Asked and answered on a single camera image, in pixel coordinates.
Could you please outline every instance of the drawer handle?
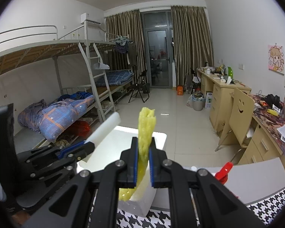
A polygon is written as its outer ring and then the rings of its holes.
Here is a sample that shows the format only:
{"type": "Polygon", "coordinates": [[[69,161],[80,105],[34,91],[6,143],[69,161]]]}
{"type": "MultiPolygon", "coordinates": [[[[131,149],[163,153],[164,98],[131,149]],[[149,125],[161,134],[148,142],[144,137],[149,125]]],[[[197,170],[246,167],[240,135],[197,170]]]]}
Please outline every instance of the drawer handle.
{"type": "Polygon", "coordinates": [[[266,152],[268,152],[268,147],[266,146],[265,142],[263,142],[263,140],[261,140],[262,146],[263,148],[265,148],[266,152]]]}
{"type": "Polygon", "coordinates": [[[254,155],[251,157],[251,159],[252,159],[252,162],[254,162],[254,163],[257,162],[256,159],[255,159],[255,157],[254,157],[254,155]]]}

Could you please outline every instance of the tile floor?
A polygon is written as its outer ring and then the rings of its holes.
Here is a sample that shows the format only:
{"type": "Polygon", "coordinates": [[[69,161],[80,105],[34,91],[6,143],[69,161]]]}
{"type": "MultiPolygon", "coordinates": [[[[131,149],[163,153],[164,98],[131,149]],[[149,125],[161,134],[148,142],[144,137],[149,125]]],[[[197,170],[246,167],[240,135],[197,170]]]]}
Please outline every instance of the tile floor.
{"type": "Polygon", "coordinates": [[[223,166],[239,146],[222,146],[215,152],[219,137],[209,120],[209,109],[197,112],[187,107],[188,98],[188,94],[177,96],[176,91],[171,89],[151,89],[146,103],[140,98],[133,98],[128,104],[129,96],[126,96],[117,105],[117,112],[122,120],[121,126],[137,128],[141,108],[155,109],[155,131],[167,134],[165,146],[168,158],[183,166],[223,166]]]}

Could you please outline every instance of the wooden bed slats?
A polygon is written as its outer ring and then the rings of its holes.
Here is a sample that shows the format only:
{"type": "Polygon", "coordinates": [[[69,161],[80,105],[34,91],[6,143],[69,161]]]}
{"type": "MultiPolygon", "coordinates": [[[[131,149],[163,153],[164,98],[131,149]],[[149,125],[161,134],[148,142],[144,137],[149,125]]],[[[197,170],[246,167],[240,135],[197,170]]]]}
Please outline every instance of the wooden bed slats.
{"type": "MultiPolygon", "coordinates": [[[[39,45],[29,47],[32,44],[28,44],[27,48],[24,48],[19,51],[14,51],[6,55],[0,56],[0,75],[4,74],[12,69],[52,58],[54,56],[62,56],[62,55],[71,55],[78,54],[80,50],[78,48],[78,41],[74,41],[72,43],[66,42],[63,40],[56,41],[54,44],[47,45],[39,45]]],[[[108,44],[106,42],[100,43],[96,42],[97,48],[99,51],[107,51],[112,50],[115,47],[115,44],[108,44]]],[[[90,47],[90,52],[95,52],[93,47],[90,47]]]]}

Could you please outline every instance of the curtain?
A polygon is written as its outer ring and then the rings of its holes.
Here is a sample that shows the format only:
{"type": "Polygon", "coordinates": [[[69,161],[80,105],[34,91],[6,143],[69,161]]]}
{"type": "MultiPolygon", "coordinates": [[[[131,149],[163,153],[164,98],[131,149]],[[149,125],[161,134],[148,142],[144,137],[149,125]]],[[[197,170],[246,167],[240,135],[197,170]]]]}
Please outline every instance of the curtain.
{"type": "Polygon", "coordinates": [[[207,17],[202,7],[171,6],[177,85],[183,86],[190,68],[214,65],[207,17]]]}
{"type": "MultiPolygon", "coordinates": [[[[136,44],[137,68],[135,79],[146,69],[145,43],[143,39],[143,26],[139,10],[127,11],[106,18],[106,30],[108,33],[127,36],[136,44]]],[[[110,66],[112,70],[128,69],[131,66],[127,62],[127,54],[112,51],[110,66]]]]}

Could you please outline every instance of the red clamp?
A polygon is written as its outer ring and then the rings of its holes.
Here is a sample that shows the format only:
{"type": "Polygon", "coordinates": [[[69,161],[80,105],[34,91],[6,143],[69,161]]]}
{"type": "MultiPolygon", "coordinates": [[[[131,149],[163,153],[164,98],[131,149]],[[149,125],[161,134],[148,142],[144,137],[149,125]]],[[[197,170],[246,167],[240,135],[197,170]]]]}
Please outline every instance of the red clamp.
{"type": "Polygon", "coordinates": [[[231,162],[227,162],[220,171],[218,171],[214,177],[221,183],[225,184],[228,180],[228,173],[232,169],[233,164],[231,162]]]}

